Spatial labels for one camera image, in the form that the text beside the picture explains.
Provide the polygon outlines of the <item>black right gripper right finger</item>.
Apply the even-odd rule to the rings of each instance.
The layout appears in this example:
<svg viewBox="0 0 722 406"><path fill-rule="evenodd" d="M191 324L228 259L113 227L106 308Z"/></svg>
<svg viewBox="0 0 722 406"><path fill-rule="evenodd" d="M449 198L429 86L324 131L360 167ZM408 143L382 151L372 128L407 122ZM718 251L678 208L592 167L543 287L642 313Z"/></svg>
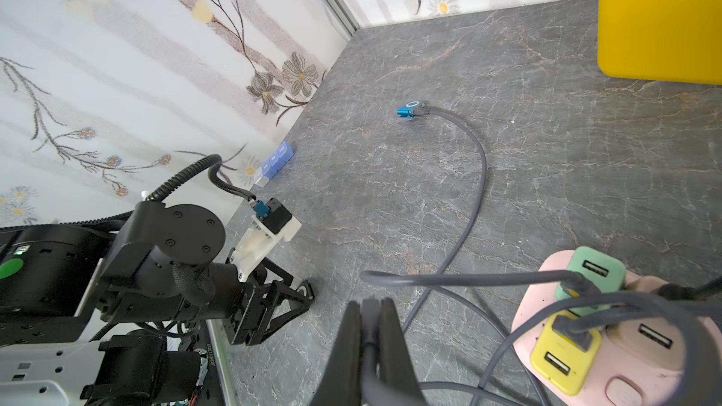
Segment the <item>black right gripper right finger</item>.
<svg viewBox="0 0 722 406"><path fill-rule="evenodd" d="M395 405L426 405L408 351L396 306L381 301L379 323L379 377Z"/></svg>

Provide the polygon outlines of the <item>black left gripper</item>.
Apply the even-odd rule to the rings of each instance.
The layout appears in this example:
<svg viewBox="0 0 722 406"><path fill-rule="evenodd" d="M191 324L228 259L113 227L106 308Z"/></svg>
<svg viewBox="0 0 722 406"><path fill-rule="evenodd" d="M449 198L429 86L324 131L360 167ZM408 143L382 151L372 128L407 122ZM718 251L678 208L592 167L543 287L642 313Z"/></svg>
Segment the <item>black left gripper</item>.
<svg viewBox="0 0 722 406"><path fill-rule="evenodd" d="M268 274L280 279L267 282ZM282 327L299 318L312 306L315 293L308 280L295 289L293 276L270 259L264 259L244 283L234 303L235 311L225 320L231 345L259 345Z"/></svg>

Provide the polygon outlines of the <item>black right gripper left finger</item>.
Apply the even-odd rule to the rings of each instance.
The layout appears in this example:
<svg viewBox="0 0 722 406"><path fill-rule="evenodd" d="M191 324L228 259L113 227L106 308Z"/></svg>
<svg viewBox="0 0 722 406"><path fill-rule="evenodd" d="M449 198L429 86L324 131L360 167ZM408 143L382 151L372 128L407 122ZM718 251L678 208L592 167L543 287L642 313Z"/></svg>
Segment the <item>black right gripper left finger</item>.
<svg viewBox="0 0 722 406"><path fill-rule="evenodd" d="M311 406L359 406L361 307L349 302Z"/></svg>

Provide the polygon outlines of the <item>yellow usb charger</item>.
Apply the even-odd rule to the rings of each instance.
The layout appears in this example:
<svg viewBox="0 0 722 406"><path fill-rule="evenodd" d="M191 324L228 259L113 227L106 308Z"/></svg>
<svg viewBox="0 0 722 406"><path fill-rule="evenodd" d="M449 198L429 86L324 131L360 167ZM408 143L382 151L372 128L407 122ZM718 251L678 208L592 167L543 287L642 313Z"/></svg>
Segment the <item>yellow usb charger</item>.
<svg viewBox="0 0 722 406"><path fill-rule="evenodd" d="M551 316L530 355L534 371L568 397L579 394L602 344L597 329L569 333L569 324L577 320L572 312Z"/></svg>

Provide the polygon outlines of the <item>blue mp3 player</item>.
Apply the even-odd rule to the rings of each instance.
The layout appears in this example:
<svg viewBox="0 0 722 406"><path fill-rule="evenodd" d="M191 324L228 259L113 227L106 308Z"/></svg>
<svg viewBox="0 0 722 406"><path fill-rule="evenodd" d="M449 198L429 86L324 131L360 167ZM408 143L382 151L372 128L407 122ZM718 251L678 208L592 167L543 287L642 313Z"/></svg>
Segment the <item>blue mp3 player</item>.
<svg viewBox="0 0 722 406"><path fill-rule="evenodd" d="M410 101L397 110L399 118L416 118L428 115L428 110L422 101Z"/></svg>

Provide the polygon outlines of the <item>green usb charger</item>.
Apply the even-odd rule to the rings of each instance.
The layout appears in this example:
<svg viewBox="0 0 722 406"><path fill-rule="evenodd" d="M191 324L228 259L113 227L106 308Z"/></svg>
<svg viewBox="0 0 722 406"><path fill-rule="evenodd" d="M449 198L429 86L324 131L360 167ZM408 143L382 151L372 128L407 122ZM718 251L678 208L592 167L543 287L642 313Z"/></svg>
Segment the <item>green usb charger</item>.
<svg viewBox="0 0 722 406"><path fill-rule="evenodd" d="M620 291L625 285L627 273L626 266L622 261L586 246L575 249L567 265L567 270L582 274L596 287L596 291L590 291L590 289L579 291L570 289L569 284L560 283L555 291L555 299L558 301L587 294Z"/></svg>

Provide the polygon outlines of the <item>beige usb charger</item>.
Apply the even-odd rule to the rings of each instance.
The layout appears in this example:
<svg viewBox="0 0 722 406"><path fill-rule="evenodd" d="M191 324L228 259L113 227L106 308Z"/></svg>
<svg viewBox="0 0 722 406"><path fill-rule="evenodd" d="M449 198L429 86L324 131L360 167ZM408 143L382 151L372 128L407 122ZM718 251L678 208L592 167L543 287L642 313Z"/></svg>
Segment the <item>beige usb charger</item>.
<svg viewBox="0 0 722 406"><path fill-rule="evenodd" d="M656 276L642 276L626 286L628 291L656 294L669 301L706 301L721 293L721 278L701 287L684 287ZM623 321L607 327L609 339L618 347L635 355L646 364L680 371L686 350L676 327L662 318Z"/></svg>

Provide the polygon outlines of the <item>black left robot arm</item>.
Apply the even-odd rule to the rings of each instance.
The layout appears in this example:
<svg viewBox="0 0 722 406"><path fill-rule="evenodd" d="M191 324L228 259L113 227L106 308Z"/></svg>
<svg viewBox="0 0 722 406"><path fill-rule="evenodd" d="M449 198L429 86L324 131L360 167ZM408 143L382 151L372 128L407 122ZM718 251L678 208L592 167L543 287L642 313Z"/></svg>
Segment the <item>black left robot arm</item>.
<svg viewBox="0 0 722 406"><path fill-rule="evenodd" d="M224 226L197 205L141 202L93 225L3 230L2 403L221 404L208 322L254 346L314 299L267 258L298 221L280 206L270 216L225 261Z"/></svg>

